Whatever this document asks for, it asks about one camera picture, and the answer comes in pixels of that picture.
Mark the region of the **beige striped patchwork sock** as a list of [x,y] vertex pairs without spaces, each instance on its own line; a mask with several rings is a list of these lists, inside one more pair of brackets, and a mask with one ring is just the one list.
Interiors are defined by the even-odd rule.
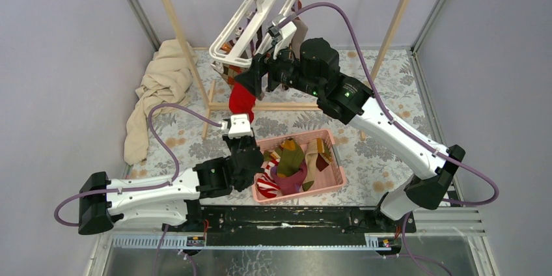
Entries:
[[304,153],[307,175],[303,181],[302,189],[308,191],[313,187],[317,176],[333,162],[333,158],[328,145],[322,138],[310,140]]

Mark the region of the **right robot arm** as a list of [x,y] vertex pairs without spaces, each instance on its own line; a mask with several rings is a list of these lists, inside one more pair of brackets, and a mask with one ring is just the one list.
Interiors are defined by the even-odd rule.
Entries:
[[326,40],[304,41],[299,57],[290,49],[256,54],[235,81],[260,96],[263,77],[268,80],[268,92],[285,85],[314,96],[323,114],[371,135],[413,171],[408,181],[378,203],[373,215],[376,228],[388,232],[410,211],[439,207],[465,150],[429,140],[389,111],[372,89],[340,71],[338,51]]

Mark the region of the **red bear sock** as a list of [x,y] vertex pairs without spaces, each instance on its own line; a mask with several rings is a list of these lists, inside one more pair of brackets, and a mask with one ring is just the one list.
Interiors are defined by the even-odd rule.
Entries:
[[253,122],[255,115],[253,107],[256,104],[256,97],[244,86],[235,83],[230,93],[228,108],[233,115],[246,114],[250,122]]

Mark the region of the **red white santa sock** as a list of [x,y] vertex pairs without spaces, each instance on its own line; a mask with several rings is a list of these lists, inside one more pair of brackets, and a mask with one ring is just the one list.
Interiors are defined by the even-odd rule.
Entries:
[[276,167],[277,161],[267,161],[263,165],[264,172],[255,182],[256,190],[266,199],[275,198],[280,193],[280,187],[271,176],[271,169]]

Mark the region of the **magenta yellow sock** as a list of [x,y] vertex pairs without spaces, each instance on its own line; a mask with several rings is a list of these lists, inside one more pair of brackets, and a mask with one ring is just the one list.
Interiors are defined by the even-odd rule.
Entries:
[[277,168],[278,166],[271,169],[271,176],[280,187],[281,194],[292,195],[299,193],[299,189],[303,185],[308,173],[306,162],[303,161],[299,166],[299,170],[291,176],[280,176],[277,173]]

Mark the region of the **green striped sock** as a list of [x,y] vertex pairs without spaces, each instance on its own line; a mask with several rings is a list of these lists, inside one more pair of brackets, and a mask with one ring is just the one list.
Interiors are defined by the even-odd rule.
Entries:
[[273,151],[263,153],[264,161],[278,161],[276,175],[280,178],[287,178],[295,175],[305,160],[302,147],[293,139],[284,140]]

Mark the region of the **grey sock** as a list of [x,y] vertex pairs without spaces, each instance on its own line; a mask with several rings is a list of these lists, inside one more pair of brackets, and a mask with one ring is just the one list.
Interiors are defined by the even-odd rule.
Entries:
[[299,58],[300,47],[305,40],[309,28],[300,18],[295,18],[292,23],[296,26],[296,31],[291,39],[290,47],[294,55]]

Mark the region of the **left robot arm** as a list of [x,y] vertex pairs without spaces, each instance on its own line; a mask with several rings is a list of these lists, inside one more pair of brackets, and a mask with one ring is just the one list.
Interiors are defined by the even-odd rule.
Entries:
[[115,227],[169,225],[187,231],[200,227],[201,199],[224,197],[252,186],[262,172],[263,155],[253,136],[223,136],[230,155],[210,159],[172,176],[138,180],[110,179],[106,172],[89,176],[79,190],[80,235]]

